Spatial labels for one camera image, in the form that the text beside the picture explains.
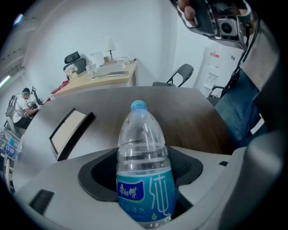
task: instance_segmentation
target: red sign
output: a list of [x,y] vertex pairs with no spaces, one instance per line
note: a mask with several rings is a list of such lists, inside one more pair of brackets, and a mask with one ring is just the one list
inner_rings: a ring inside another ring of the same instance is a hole
[[216,54],[216,53],[210,53],[210,56],[213,56],[213,57],[216,57],[216,58],[220,58],[220,55]]

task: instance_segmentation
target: desk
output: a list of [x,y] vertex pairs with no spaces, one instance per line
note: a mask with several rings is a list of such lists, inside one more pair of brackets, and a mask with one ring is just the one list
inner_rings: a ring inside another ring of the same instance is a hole
[[117,147],[122,123],[135,100],[146,102],[163,131],[166,145],[208,153],[232,153],[222,118],[197,89],[151,86],[82,92],[45,103],[30,123],[23,136],[22,154],[14,164],[15,190],[56,163],[48,138],[72,108],[93,112],[97,117],[69,159]]
[[129,74],[121,77],[108,77],[105,75],[92,79],[91,76],[89,76],[89,74],[87,73],[87,71],[85,71],[83,74],[81,74],[81,76],[70,80],[68,85],[64,86],[62,89],[52,94],[52,97],[68,95],[69,93],[73,93],[75,91],[84,92],[103,88],[133,86],[136,79],[136,67],[137,61],[125,66],[124,70],[128,71]]

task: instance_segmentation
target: ceiling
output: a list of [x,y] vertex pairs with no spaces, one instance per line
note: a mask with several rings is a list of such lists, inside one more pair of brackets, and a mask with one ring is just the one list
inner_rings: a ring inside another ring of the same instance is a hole
[[64,0],[39,0],[15,24],[0,50],[0,82],[23,68],[23,60],[33,35],[49,13]]

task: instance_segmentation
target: bottle label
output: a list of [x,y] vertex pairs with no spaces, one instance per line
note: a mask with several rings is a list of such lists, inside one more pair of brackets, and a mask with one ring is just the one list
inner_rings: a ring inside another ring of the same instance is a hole
[[145,176],[117,175],[120,207],[136,222],[153,222],[172,215],[175,187],[172,171]]
[[12,148],[8,144],[3,144],[2,147],[3,147],[3,150],[5,151],[5,153],[7,154],[7,156],[9,156],[12,159],[15,158],[15,155],[17,154],[17,151],[14,148]]
[[13,138],[10,138],[8,144],[13,148],[15,145],[15,140]]

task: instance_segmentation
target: office chair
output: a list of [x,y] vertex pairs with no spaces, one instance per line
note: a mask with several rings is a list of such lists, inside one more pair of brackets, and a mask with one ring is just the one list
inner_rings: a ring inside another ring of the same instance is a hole
[[183,85],[193,74],[194,68],[193,66],[189,65],[189,64],[184,64],[182,65],[176,72],[175,74],[166,82],[153,82],[152,86],[175,86],[173,84],[173,77],[176,75],[176,73],[180,74],[183,77],[183,81],[181,82],[180,85],[178,85],[178,87],[180,87],[181,85]]
[[76,72],[77,74],[80,74],[80,73],[86,71],[86,59],[80,58],[78,51],[65,57],[64,62],[67,65],[64,66],[63,70],[65,70],[67,66],[74,64],[75,66],[78,67],[78,70]]
[[219,85],[214,85],[211,92],[209,93],[207,99],[208,101],[210,101],[210,103],[215,107],[215,105],[217,105],[217,103],[219,102],[220,100],[220,97],[216,97],[214,95],[211,95],[213,93],[213,91],[216,89],[216,88],[221,88],[222,90],[224,89],[223,86],[219,86]]

